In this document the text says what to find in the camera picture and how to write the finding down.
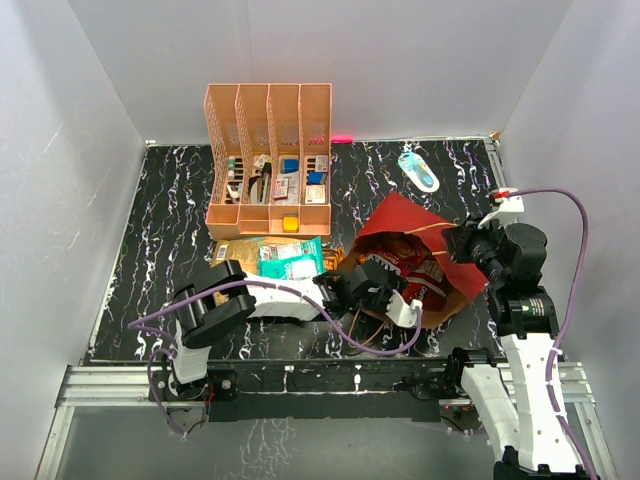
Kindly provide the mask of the orange snack packet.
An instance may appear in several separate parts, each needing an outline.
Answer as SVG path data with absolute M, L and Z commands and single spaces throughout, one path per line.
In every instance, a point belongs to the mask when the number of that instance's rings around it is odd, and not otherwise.
M 324 245 L 322 253 L 324 268 L 326 271 L 336 270 L 345 259 L 345 251 L 343 247 L 333 248 L 330 245 Z

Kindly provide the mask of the gold snack packet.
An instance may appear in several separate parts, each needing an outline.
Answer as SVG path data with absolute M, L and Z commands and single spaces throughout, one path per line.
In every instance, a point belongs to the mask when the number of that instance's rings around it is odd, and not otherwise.
M 270 287 L 250 285 L 249 292 L 259 303 L 301 302 L 300 294 L 309 297 L 315 303 L 321 304 L 323 297 L 318 286 L 312 279 L 306 280 L 277 280 L 258 275 L 259 248 L 267 243 L 287 244 L 301 241 L 285 237 L 256 237 L 238 240 L 221 240 L 218 242 L 212 264 L 215 266 L 223 261 L 237 260 L 241 269 L 250 280 L 270 284 Z

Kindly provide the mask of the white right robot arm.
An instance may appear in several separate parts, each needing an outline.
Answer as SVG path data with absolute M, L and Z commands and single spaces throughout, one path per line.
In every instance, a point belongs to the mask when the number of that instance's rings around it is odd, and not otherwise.
M 511 374 L 506 386 L 485 350 L 455 349 L 445 384 L 468 396 L 495 456 L 496 479 L 595 479 L 572 432 L 561 390 L 553 300 L 541 286 L 545 234 L 527 224 L 467 219 L 444 230 L 452 259 L 473 264 L 488 281 L 488 303 Z

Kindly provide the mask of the red orange candy bag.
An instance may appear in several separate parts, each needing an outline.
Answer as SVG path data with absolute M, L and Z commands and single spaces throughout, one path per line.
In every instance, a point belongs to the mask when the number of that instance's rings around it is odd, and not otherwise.
M 392 249 L 383 247 L 373 248 L 358 256 L 360 264 L 364 264 L 366 261 L 374 261 L 385 270 L 401 278 L 407 278 L 423 260 L 423 256 L 419 253 L 410 251 L 408 255 L 401 255 Z

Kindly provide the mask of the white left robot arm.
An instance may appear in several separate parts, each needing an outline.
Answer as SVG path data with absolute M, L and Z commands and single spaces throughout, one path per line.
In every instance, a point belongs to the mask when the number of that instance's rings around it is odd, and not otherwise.
M 214 344 L 249 319 L 308 322 L 322 316 L 336 322 L 361 311 L 416 329 L 421 304 L 404 300 L 401 291 L 406 286 L 399 275 L 374 261 L 305 278 L 258 276 L 243 271 L 236 260 L 224 261 L 179 290 L 166 309 L 176 324 L 166 387 L 179 399 L 203 395 Z

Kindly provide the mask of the red brown paper bag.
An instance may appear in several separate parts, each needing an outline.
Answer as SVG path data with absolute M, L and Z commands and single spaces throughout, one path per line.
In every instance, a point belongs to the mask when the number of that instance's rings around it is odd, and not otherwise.
M 382 201 L 369 220 L 365 222 L 356 236 L 350 252 L 338 269 L 350 271 L 361 265 L 358 256 L 375 248 L 377 240 L 383 232 L 402 232 L 419 237 L 430 250 L 428 256 L 423 256 L 424 260 L 419 266 L 427 259 L 437 261 L 451 284 L 451 291 L 447 295 L 445 306 L 441 311 L 422 310 L 421 327 L 424 329 L 437 328 L 472 303 L 486 283 L 485 277 L 475 265 L 456 263 L 447 253 L 446 243 L 441 232 L 451 226 L 452 224 L 444 218 L 398 193 L 392 193 Z

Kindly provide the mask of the teal white snack packet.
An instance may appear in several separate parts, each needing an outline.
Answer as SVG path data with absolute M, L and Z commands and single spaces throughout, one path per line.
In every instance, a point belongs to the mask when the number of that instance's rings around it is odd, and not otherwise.
M 259 248 L 258 275 L 277 280 L 312 279 L 325 272 L 320 237 Z

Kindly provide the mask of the small red snack packet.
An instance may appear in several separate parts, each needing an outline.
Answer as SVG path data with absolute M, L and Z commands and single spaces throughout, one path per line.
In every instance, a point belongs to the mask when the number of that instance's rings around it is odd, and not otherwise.
M 429 248 L 419 237 L 402 232 L 381 233 L 375 249 L 399 258 L 428 256 L 430 254 Z

